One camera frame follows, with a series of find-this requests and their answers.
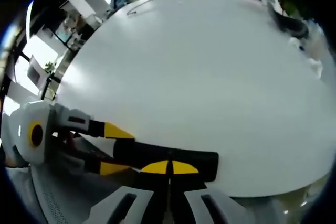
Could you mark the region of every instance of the desk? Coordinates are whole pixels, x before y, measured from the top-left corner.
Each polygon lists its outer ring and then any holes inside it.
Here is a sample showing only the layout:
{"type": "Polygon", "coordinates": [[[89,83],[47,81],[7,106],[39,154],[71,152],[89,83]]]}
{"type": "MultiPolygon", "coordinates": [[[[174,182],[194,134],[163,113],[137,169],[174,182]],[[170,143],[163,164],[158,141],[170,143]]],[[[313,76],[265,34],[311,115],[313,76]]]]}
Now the desk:
{"type": "MultiPolygon", "coordinates": [[[[217,151],[208,185],[229,196],[285,193],[329,171],[335,97],[261,2],[153,0],[127,16],[144,1],[87,41],[58,102],[139,142],[217,151]]],[[[112,140],[88,139],[112,152],[112,140]]]]}

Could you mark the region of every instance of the table surface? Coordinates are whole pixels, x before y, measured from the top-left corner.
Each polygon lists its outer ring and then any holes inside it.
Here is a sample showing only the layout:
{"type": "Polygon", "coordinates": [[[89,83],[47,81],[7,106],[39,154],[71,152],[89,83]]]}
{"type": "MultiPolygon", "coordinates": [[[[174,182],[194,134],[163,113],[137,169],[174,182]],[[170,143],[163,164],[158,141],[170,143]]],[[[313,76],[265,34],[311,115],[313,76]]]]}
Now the table surface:
{"type": "MultiPolygon", "coordinates": [[[[328,173],[334,93],[256,0],[140,0],[119,10],[66,71],[57,102],[137,141],[219,153],[209,186],[292,191],[328,173]]],[[[89,140],[106,153],[113,141],[89,140]]]]}

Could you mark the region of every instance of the round table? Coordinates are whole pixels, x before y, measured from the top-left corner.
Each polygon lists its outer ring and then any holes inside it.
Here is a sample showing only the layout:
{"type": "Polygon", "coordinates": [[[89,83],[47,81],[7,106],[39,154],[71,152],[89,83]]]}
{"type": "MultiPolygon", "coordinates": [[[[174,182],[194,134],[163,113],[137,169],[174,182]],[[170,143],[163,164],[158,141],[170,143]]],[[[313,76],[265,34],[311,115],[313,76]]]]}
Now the round table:
{"type": "Polygon", "coordinates": [[[229,196],[281,194],[328,173],[335,97],[261,2],[152,0],[127,16],[145,1],[87,41],[57,102],[139,142],[218,152],[208,186],[229,196]]]}

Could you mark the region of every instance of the white table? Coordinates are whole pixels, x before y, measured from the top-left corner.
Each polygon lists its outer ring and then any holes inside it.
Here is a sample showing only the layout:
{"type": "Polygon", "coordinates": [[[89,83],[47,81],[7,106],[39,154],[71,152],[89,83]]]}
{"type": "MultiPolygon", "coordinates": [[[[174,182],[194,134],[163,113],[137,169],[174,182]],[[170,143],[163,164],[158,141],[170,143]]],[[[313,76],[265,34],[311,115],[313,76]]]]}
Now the white table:
{"type": "MultiPolygon", "coordinates": [[[[139,142],[217,151],[208,185],[229,196],[285,193],[329,171],[335,97],[261,3],[153,0],[126,15],[144,1],[87,41],[58,102],[139,142]]],[[[112,152],[113,141],[90,140],[112,152]]]]}

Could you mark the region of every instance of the black chair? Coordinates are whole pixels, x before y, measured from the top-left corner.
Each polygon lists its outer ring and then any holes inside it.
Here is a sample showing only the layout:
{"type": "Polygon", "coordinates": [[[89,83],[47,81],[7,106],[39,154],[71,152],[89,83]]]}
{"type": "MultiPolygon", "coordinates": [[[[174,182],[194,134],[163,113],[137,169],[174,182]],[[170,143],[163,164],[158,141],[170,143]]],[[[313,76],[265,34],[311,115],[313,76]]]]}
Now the black chair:
{"type": "Polygon", "coordinates": [[[267,8],[271,17],[281,31],[285,31],[289,33],[292,37],[295,37],[297,39],[308,38],[309,29],[305,25],[305,23],[298,19],[286,17],[276,12],[273,8],[272,3],[270,2],[267,3],[267,8]]]}

